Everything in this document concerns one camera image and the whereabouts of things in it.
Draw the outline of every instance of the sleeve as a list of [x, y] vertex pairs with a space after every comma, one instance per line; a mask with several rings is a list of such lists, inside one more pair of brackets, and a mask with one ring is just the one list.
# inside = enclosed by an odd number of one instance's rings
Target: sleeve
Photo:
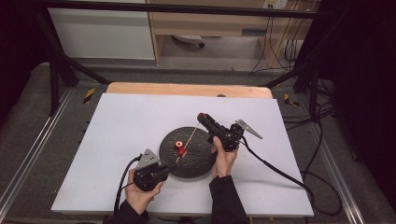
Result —
[[211, 223], [249, 223], [230, 175], [217, 176], [209, 187], [213, 199]]
[[119, 212], [111, 219], [106, 220], [105, 224], [146, 224], [149, 221], [149, 214], [145, 211], [141, 216], [136, 213], [136, 211], [124, 201]]

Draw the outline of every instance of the white board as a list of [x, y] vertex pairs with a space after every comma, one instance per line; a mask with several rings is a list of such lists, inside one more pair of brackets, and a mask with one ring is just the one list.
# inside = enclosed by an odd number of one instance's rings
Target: white board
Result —
[[[165, 136], [180, 127], [195, 127], [201, 112], [225, 127], [243, 119], [263, 136], [261, 140], [245, 133], [253, 151], [302, 180], [276, 100], [105, 93], [51, 210], [111, 214], [129, 161], [146, 148], [159, 155]], [[313, 216], [305, 190], [267, 168], [243, 145], [232, 176], [250, 217]], [[212, 206], [208, 186], [211, 180], [210, 172], [195, 179], [170, 175], [148, 211], [162, 216], [208, 215]]]

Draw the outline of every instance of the human hand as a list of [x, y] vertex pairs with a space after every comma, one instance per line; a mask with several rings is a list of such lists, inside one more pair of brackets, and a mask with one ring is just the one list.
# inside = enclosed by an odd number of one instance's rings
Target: human hand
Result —
[[224, 151], [221, 141], [215, 136], [213, 137], [213, 147], [212, 153], [218, 152], [216, 157], [215, 165], [212, 169], [212, 176], [224, 177], [231, 174], [231, 169], [233, 168], [233, 162], [236, 159], [236, 154], [238, 152], [238, 147], [231, 152]]
[[[128, 183], [134, 181], [134, 169], [129, 171]], [[143, 191], [139, 189], [135, 184], [131, 184], [125, 188], [126, 201], [137, 214], [142, 215], [149, 205], [149, 202], [154, 200], [154, 196], [161, 192], [161, 187], [163, 182], [157, 184], [157, 186], [152, 191]]]

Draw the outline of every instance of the floor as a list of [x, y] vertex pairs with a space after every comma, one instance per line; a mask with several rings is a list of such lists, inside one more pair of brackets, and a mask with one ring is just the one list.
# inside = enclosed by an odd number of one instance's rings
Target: floor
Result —
[[[205, 47], [181, 43], [173, 37], [165, 38], [163, 60], [158, 66], [152, 62], [114, 62], [82, 60], [103, 77], [117, 81], [137, 82], [171, 82], [171, 83], [200, 83], [224, 85], [257, 86], [281, 76], [287, 69], [262, 70], [251, 73], [261, 57], [258, 42], [253, 38], [230, 37], [204, 37]], [[288, 62], [280, 57], [285, 68]], [[265, 60], [261, 60], [255, 71], [268, 69]], [[83, 138], [88, 127], [92, 113], [99, 101], [100, 93], [106, 86], [92, 82], [90, 78], [78, 74], [81, 82], [71, 90], [70, 100], [65, 106], [62, 116], [57, 121], [49, 138], [42, 143], [39, 155], [33, 155], [32, 166], [27, 171], [16, 189], [10, 207], [0, 207], [0, 222], [3, 223], [79, 223], [81, 221], [101, 223], [102, 216], [65, 216], [53, 214], [50, 206], [56, 196], [56, 189], [62, 185], [64, 175], [78, 150], [78, 141]], [[303, 116], [305, 114], [305, 94], [294, 94], [292, 84], [295, 79], [282, 83], [272, 89], [274, 97], [278, 100], [282, 116]], [[88, 105], [82, 103], [87, 90], [96, 87], [96, 93]], [[70, 90], [62, 87], [64, 92]], [[284, 96], [287, 93], [294, 103], [285, 104]], [[7, 186], [18, 172], [20, 164], [26, 155], [30, 154], [31, 145], [40, 134], [41, 128], [48, 121], [50, 111], [50, 90], [48, 69], [46, 66], [37, 67], [32, 73], [21, 100], [11, 110], [7, 121], [0, 130], [0, 192], [6, 192]], [[352, 198], [359, 208], [358, 211], [364, 223], [396, 223], [396, 215], [389, 207], [371, 178], [363, 163], [352, 160], [350, 147], [345, 133], [340, 127], [337, 118], [328, 116], [322, 121], [325, 146], [334, 155], [342, 176], [350, 188]], [[308, 164], [318, 139], [315, 136], [317, 124], [306, 124], [288, 131], [298, 166], [304, 169]], [[325, 180], [332, 182], [329, 169], [326, 167], [324, 153], [315, 159], [311, 171], [320, 174]], [[332, 191], [314, 178], [307, 178], [307, 184], [312, 186], [318, 195], [317, 206], [326, 211], [334, 211], [337, 199]], [[3, 205], [3, 194], [0, 205]], [[154, 217], [150, 223], [172, 223], [164, 219], [176, 217]], [[326, 216], [315, 211], [315, 216], [308, 219], [309, 223], [349, 223], [347, 211], [342, 211], [337, 216]], [[194, 220], [195, 223], [209, 223], [208, 217]], [[303, 218], [254, 218], [253, 223], [304, 223]]]

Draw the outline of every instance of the round black disc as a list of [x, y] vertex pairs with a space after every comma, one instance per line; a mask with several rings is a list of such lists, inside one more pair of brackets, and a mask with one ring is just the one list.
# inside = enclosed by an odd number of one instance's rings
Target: round black disc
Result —
[[[172, 164], [177, 160], [177, 150], [175, 142], [183, 142], [186, 146], [194, 128], [183, 127], [170, 132], [163, 139], [160, 146], [160, 159], [162, 164]], [[176, 170], [171, 174], [181, 178], [195, 178], [206, 174], [212, 165], [208, 162], [211, 152], [211, 145], [207, 143], [209, 134], [197, 129], [194, 136], [187, 145], [187, 154], [178, 161]]]

